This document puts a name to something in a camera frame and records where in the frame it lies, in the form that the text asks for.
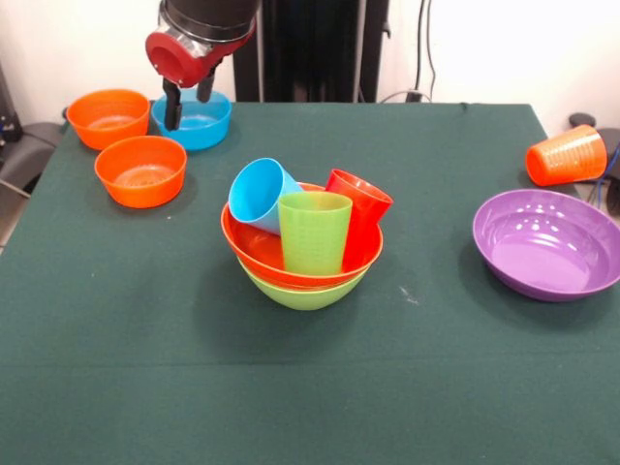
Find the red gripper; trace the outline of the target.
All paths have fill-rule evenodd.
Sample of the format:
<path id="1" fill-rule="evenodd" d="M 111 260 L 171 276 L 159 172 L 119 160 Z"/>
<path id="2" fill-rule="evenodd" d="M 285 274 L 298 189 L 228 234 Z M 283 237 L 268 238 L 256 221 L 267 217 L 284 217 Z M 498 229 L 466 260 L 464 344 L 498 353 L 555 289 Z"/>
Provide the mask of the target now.
<path id="1" fill-rule="evenodd" d="M 216 68 L 223 59 L 243 47 L 255 32 L 256 21 L 244 24 L 230 41 L 201 39 L 183 32 L 161 16 L 157 29 L 145 41 L 146 55 L 162 76 L 166 94 L 165 126 L 176 131 L 182 114 L 181 88 L 197 86 L 196 97 L 201 103 L 210 100 Z"/>

